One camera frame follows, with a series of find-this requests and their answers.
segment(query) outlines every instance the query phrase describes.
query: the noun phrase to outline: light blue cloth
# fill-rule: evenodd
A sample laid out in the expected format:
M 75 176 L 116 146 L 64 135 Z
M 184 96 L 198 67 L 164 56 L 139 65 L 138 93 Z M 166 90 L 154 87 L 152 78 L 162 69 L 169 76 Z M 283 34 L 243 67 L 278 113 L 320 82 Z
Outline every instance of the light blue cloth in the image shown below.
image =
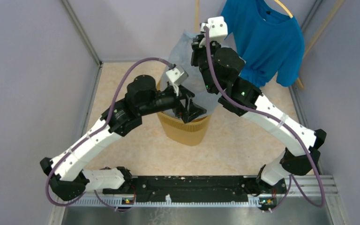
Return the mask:
M 278 71 L 277 83 L 288 87 L 295 82 L 304 39 L 294 17 L 273 10 L 264 0 L 227 0 L 221 15 L 246 61 L 243 79 L 261 87 Z

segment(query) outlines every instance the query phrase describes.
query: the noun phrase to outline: gray floor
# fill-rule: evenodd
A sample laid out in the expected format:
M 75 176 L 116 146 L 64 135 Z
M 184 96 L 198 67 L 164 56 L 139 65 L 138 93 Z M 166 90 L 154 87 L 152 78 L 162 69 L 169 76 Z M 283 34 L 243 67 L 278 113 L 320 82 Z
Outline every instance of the gray floor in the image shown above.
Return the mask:
M 257 208 L 137 208 L 125 213 L 106 207 L 68 207 L 63 225 L 332 225 L 327 208 L 289 197 L 274 213 Z

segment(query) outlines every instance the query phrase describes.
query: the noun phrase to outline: laundry basket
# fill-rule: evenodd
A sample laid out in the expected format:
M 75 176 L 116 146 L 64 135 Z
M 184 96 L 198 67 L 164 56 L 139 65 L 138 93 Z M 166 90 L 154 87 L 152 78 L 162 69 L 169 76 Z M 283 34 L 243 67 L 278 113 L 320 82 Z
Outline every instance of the laundry basket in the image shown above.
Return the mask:
M 202 142 L 211 118 L 209 115 L 185 124 L 182 120 L 168 116 L 163 112 L 158 112 L 157 116 L 166 136 L 189 146 L 196 146 Z

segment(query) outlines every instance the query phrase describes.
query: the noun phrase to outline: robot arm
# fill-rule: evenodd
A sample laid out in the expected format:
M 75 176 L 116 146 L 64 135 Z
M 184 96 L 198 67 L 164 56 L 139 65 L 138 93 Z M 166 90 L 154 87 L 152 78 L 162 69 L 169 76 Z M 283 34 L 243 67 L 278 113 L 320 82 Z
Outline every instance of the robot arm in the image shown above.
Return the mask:
M 172 109 L 175 115 L 188 123 L 206 113 L 204 108 L 193 103 L 192 98 L 195 95 L 181 86 L 182 81 L 188 75 L 178 67 L 171 68 L 167 74 L 171 77 L 170 81 L 175 85 L 168 86 L 164 91 L 157 91 L 155 80 L 151 76 L 140 75 L 136 77 L 127 86 L 125 98 L 115 103 L 113 115 L 103 130 L 91 137 L 92 133 L 106 123 L 109 109 L 69 149 L 54 158 L 44 158 L 40 162 L 45 174 L 48 175 L 60 159 L 67 153 L 71 153 L 58 165 L 49 182 L 52 191 L 57 196 L 64 201 L 69 201 L 84 191 L 103 188 L 129 188 L 126 181 L 130 181 L 132 175 L 125 167 L 95 171 L 83 168 L 108 145 L 141 125 L 142 116 Z M 86 141 L 76 151 L 72 152 L 71 150 L 83 140 Z
M 204 26 L 209 28 L 209 36 L 212 36 L 210 43 L 205 41 Z M 222 17 L 210 18 L 207 23 L 202 23 L 201 34 L 197 35 L 191 44 L 193 48 L 191 65 L 200 68 L 207 91 L 218 94 L 207 62 L 206 45 L 210 45 L 215 74 L 226 94 L 241 105 L 281 119 L 281 122 L 277 123 L 266 116 L 239 109 L 224 97 L 219 99 L 219 103 L 225 109 L 261 126 L 286 146 L 285 151 L 277 159 L 261 168 L 257 182 L 263 187 L 270 188 L 289 174 L 306 175 L 312 169 L 311 164 L 299 141 L 283 127 L 283 124 L 287 124 L 301 137 L 315 164 L 320 156 L 318 148 L 323 144 L 326 133 L 323 130 L 313 131 L 303 127 L 275 107 L 258 87 L 240 78 L 239 74 L 245 62 L 233 49 L 221 47 L 220 42 L 226 36 L 227 25 Z

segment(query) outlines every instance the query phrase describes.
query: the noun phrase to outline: beige tabletop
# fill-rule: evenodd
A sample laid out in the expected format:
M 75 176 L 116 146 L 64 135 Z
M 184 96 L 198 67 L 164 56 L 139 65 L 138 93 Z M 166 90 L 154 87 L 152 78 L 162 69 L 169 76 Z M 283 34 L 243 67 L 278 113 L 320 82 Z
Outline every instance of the beige tabletop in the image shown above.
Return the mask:
M 105 63 L 90 115 L 89 128 L 108 108 L 113 94 L 131 62 Z M 160 62 L 139 65 L 122 88 L 137 75 L 159 80 L 165 66 Z M 279 109 L 297 121 L 288 88 L 275 77 L 262 88 Z M 103 150 L 88 169 L 125 166 L 133 175 L 253 175 L 262 165 L 275 159 L 285 148 L 276 138 L 256 124 L 239 118 L 219 105 L 211 118 L 202 143 L 190 147 L 169 139 L 156 114 L 142 118 L 143 124 Z

